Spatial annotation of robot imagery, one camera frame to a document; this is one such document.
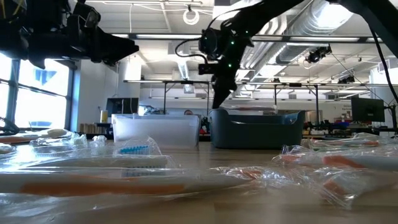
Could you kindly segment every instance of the ceiling light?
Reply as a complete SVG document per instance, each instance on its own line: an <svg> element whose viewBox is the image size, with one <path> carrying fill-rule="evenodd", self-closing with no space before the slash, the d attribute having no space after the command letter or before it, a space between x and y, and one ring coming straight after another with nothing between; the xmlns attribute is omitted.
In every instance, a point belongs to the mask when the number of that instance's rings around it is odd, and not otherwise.
<svg viewBox="0 0 398 224"><path fill-rule="evenodd" d="M199 38L201 35L199 34L137 34L137 39L146 39L146 40L187 40L187 39L195 39Z"/></svg>
<svg viewBox="0 0 398 224"><path fill-rule="evenodd" d="M269 36L269 35L255 35L252 37L252 41L279 41L282 40L281 36Z"/></svg>
<svg viewBox="0 0 398 224"><path fill-rule="evenodd" d="M326 2L326 4L328 5L318 12L319 14L317 16L316 23L319 27L340 27L353 15L352 12L339 4L330 4L328 2Z"/></svg>
<svg viewBox="0 0 398 224"><path fill-rule="evenodd" d="M303 41L303 42L324 42L324 43L333 43L333 42L357 42L359 37L291 37L290 41Z"/></svg>
<svg viewBox="0 0 398 224"><path fill-rule="evenodd" d="M103 3L103 4L165 4L165 5L174 5L174 6L183 6L190 4L192 6L202 6L203 2L201 1L104 1L104 0L87 0L86 3Z"/></svg>
<svg viewBox="0 0 398 224"><path fill-rule="evenodd" d="M129 38L129 34L112 34L115 37L121 37L121 38Z"/></svg>
<svg viewBox="0 0 398 224"><path fill-rule="evenodd" d="M367 41L367 42L374 42L374 38L368 38L368 39L366 39L366 41Z"/></svg>
<svg viewBox="0 0 398 224"><path fill-rule="evenodd" d="M124 80L126 83L163 83L163 81L157 80Z"/></svg>

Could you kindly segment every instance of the cable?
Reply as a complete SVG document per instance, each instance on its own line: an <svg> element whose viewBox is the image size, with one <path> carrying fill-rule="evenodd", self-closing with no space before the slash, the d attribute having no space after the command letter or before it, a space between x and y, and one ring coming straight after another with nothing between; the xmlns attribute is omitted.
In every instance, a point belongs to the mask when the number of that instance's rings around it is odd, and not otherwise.
<svg viewBox="0 0 398 224"><path fill-rule="evenodd" d="M130 10L129 10L129 23L130 23L130 32L131 32L131 9L132 9L133 4L130 5Z"/></svg>
<svg viewBox="0 0 398 224"><path fill-rule="evenodd" d="M12 13L12 15L17 14L17 12L18 12L19 8L21 7L23 1L24 1L24 0L19 0L18 6L16 7L16 9L15 9L14 13Z"/></svg>
<svg viewBox="0 0 398 224"><path fill-rule="evenodd" d="M394 98L396 99L396 102L398 102L398 96L397 96L397 93L396 93L394 87L392 86L391 79L390 79L390 73L388 72L387 63L386 63L386 60L384 59L383 52L381 51L379 39L377 38L376 33L372 30L372 28L371 27L369 27L369 28L371 30L371 33L372 33L372 36L374 39L374 43L376 44L377 51L379 52L381 63L383 64L383 67L384 67L384 71L386 73L388 86L390 87L391 93L394 96Z"/></svg>
<svg viewBox="0 0 398 224"><path fill-rule="evenodd" d="M2 17L5 19L6 18L6 5L4 3L4 0L0 0L0 5L2 8Z"/></svg>
<svg viewBox="0 0 398 224"><path fill-rule="evenodd" d="M201 57L201 58L203 58L203 59L205 60L205 64L208 64L207 58L206 58L205 56L201 55L201 54L180 55L180 54L178 53L178 48L179 48L181 45L183 45L183 44L185 44L185 43L187 43L187 42L189 42L189 41L196 41L196 40L200 40L200 38L184 40L183 42L179 43L179 44L175 47L174 52L175 52L175 54L176 54L177 56L179 56L179 57L194 57L194 56Z"/></svg>
<svg viewBox="0 0 398 224"><path fill-rule="evenodd" d="M360 84L363 85L363 83L361 82L361 80L359 80L358 78L356 78L356 77L354 76L354 74L352 74L352 73L342 64L342 62L340 62L340 60L337 59L337 57L336 57L333 53L331 53L331 54L332 54L332 56L334 56L334 58L338 61L338 63L340 63L340 65L343 66L343 68L344 68L350 75L352 75ZM380 96L377 96L376 93L373 92L369 87L367 87L366 85L364 85L364 86L365 86L365 88L367 88L371 93L373 93L374 96L376 96L377 98L379 98L380 100L382 100L383 102L385 102L386 105L389 105L389 104L388 104L386 101L384 101Z"/></svg>

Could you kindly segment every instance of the clear plastic bin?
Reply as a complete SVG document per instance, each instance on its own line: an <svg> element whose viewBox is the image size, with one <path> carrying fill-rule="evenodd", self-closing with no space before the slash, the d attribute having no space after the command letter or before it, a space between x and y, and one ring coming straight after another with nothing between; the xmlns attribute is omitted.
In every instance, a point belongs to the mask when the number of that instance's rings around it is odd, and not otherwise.
<svg viewBox="0 0 398 224"><path fill-rule="evenodd" d="M196 115L113 114L112 124L115 142L148 135L160 149L186 149L195 147L199 141L200 119Z"/></svg>

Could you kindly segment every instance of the table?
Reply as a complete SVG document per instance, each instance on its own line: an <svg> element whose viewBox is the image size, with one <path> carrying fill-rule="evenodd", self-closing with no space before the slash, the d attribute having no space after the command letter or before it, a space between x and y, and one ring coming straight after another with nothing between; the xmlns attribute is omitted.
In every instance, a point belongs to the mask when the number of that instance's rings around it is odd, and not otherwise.
<svg viewBox="0 0 398 224"><path fill-rule="evenodd" d="M187 168L261 166L279 150L215 149L201 142L198 149L163 150ZM51 223L396 223L398 191L382 190L363 195L352 211L335 208L300 187L286 189L224 189L170 201L129 205L75 215L59 215Z"/></svg>

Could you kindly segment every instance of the window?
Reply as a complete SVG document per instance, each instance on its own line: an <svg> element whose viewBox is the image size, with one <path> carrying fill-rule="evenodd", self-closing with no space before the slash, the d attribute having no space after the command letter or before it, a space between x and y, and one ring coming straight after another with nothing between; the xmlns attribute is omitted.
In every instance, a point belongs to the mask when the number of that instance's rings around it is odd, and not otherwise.
<svg viewBox="0 0 398 224"><path fill-rule="evenodd" d="M19 88L15 124L20 128L63 128L66 111L65 97Z"/></svg>
<svg viewBox="0 0 398 224"><path fill-rule="evenodd" d="M69 68L50 59L45 60L45 70L21 60L19 83L47 90L62 96L68 94Z"/></svg>
<svg viewBox="0 0 398 224"><path fill-rule="evenodd" d="M45 60L45 70L21 60L15 124L20 128L64 128L69 68Z"/></svg>
<svg viewBox="0 0 398 224"><path fill-rule="evenodd" d="M0 117L5 118L8 102L8 85L0 84Z"/></svg>
<svg viewBox="0 0 398 224"><path fill-rule="evenodd" d="M3 54L0 54L0 68L0 78L9 80L11 74L11 59Z"/></svg>

